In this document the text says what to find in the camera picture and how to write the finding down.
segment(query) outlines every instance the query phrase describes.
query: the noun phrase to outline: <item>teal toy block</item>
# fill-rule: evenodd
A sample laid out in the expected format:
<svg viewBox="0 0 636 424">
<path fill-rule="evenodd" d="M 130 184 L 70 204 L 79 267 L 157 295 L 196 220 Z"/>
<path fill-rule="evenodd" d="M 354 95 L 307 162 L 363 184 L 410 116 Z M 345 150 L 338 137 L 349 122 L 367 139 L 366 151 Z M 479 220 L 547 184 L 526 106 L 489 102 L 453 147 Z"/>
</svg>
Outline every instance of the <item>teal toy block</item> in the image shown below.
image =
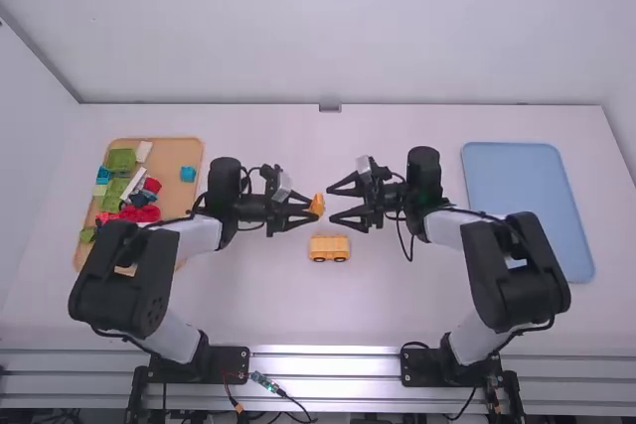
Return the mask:
<svg viewBox="0 0 636 424">
<path fill-rule="evenodd" d="M 197 177 L 197 171 L 190 166 L 182 166 L 179 177 L 182 183 L 194 183 Z"/>
</svg>

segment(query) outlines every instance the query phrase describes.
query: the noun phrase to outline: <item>yellow toy car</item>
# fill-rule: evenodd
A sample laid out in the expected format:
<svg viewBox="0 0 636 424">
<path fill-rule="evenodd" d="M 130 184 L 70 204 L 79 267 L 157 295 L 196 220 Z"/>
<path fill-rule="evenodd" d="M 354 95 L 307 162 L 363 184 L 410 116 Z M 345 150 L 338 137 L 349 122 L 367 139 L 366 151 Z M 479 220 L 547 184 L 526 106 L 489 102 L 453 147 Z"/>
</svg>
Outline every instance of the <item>yellow toy car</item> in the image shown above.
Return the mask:
<svg viewBox="0 0 636 424">
<path fill-rule="evenodd" d="M 347 235 L 321 235 L 311 237 L 309 244 L 309 258 L 314 262 L 334 260 L 344 262 L 351 257 L 351 247 Z"/>
</svg>

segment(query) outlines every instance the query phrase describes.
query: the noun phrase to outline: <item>toy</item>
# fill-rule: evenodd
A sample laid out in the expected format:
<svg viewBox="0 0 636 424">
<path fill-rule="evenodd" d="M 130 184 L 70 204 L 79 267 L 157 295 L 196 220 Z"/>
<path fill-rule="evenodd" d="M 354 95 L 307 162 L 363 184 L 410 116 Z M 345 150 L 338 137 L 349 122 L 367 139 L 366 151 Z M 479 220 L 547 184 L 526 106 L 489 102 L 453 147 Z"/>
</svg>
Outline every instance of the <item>toy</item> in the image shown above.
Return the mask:
<svg viewBox="0 0 636 424">
<path fill-rule="evenodd" d="M 94 241 L 96 227 L 84 227 L 79 233 L 81 243 L 91 243 Z"/>
<path fill-rule="evenodd" d="M 119 198 L 122 201 L 128 201 L 129 196 L 132 193 L 134 193 L 135 190 L 139 187 L 139 185 L 141 184 L 141 181 L 143 181 L 143 178 L 147 172 L 148 170 L 146 168 L 139 167 L 139 170 L 135 173 L 135 175 L 132 177 L 132 179 L 126 186 L 126 189 L 124 189 L 121 195 L 119 196 Z"/>
<path fill-rule="evenodd" d="M 143 193 L 152 194 L 155 197 L 161 191 L 161 183 L 154 178 L 146 178 L 143 182 L 143 187 L 141 188 Z"/>
<path fill-rule="evenodd" d="M 142 208 L 157 201 L 159 191 L 161 191 L 161 183 L 154 178 L 146 178 L 141 189 L 128 196 L 127 202 L 136 208 Z"/>
<path fill-rule="evenodd" d="M 135 152 L 130 148 L 111 149 L 103 166 L 111 173 L 127 173 L 134 169 L 136 161 Z"/>
<path fill-rule="evenodd" d="M 191 166 L 182 166 L 181 173 L 179 177 L 181 178 L 182 183 L 194 183 L 195 177 L 197 176 L 197 171 L 195 168 Z"/>
<path fill-rule="evenodd" d="M 118 218 L 132 222 L 156 222 L 161 220 L 161 211 L 152 204 L 136 208 L 133 205 L 125 206 L 118 214 Z"/>
<path fill-rule="evenodd" d="M 135 159 L 138 163 L 145 163 L 152 149 L 152 143 L 150 141 L 139 141 L 137 151 L 135 151 Z"/>
<path fill-rule="evenodd" d="M 351 247 L 347 235 L 321 235 L 311 237 L 309 243 L 309 258 L 314 262 L 334 260 L 344 262 L 351 257 Z"/>
<path fill-rule="evenodd" d="M 95 225 L 102 227 L 109 220 L 121 218 L 131 222 L 156 222 L 161 220 L 161 211 L 156 206 L 144 206 L 136 208 L 133 205 L 124 206 L 119 212 L 100 212 L 95 216 Z"/>
<path fill-rule="evenodd" d="M 110 171 L 108 171 L 103 166 L 99 166 L 99 170 L 97 171 L 97 178 L 95 179 L 95 183 L 100 186 L 105 186 L 110 181 Z"/>
<path fill-rule="evenodd" d="M 106 184 L 95 184 L 92 187 L 92 196 L 94 198 L 101 198 L 106 195 L 106 189 L 107 189 Z"/>
<path fill-rule="evenodd" d="M 322 214 L 325 213 L 325 197 L 318 193 L 314 196 L 311 205 L 309 206 L 309 211 L 315 213 L 319 217 L 322 217 Z"/>
<path fill-rule="evenodd" d="M 118 212 L 119 203 L 121 202 L 120 196 L 126 190 L 128 183 L 130 183 L 128 178 L 113 178 L 108 181 L 106 194 L 101 201 L 99 210 L 103 212 Z"/>
</svg>

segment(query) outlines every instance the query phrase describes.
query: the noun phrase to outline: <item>light blue mat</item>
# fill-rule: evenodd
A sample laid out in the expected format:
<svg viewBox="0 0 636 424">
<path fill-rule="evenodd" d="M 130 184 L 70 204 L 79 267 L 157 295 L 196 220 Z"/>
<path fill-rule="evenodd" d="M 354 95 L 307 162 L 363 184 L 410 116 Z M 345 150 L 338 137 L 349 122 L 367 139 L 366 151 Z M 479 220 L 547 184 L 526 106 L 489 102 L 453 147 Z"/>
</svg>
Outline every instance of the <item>light blue mat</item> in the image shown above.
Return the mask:
<svg viewBox="0 0 636 424">
<path fill-rule="evenodd" d="M 567 281 L 586 283 L 594 277 L 594 262 L 557 148 L 467 143 L 461 156 L 471 209 L 503 215 L 534 212 Z"/>
</svg>

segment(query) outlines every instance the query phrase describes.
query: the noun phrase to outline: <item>cork board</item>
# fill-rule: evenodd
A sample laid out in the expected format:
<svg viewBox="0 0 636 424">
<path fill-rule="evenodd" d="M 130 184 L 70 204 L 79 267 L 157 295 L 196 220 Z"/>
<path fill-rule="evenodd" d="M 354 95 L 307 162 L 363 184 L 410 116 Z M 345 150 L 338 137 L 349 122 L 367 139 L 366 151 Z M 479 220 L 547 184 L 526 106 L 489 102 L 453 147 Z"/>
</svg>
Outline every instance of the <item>cork board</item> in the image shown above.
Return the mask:
<svg viewBox="0 0 636 424">
<path fill-rule="evenodd" d="M 161 218 L 176 218 L 185 215 L 197 198 L 197 184 L 199 183 L 201 161 L 203 159 L 203 143 L 198 138 L 121 138 L 112 141 L 104 153 L 104 161 L 108 151 L 118 148 L 131 148 L 136 150 L 140 141 L 152 142 L 152 150 L 143 164 L 137 164 L 131 176 L 143 166 L 148 170 L 148 176 L 161 182 L 162 188 L 157 195 L 155 204 L 161 210 Z M 183 183 L 179 178 L 182 166 L 192 166 L 197 171 L 194 183 Z M 95 164 L 95 176 L 99 165 Z M 88 211 L 82 227 L 95 225 L 95 216 L 99 213 L 101 198 L 91 198 Z M 78 246 L 73 259 L 73 265 L 77 272 L 81 270 L 86 258 L 92 249 L 92 243 L 81 243 Z M 134 267 L 116 271 L 125 275 L 133 275 Z"/>
</svg>

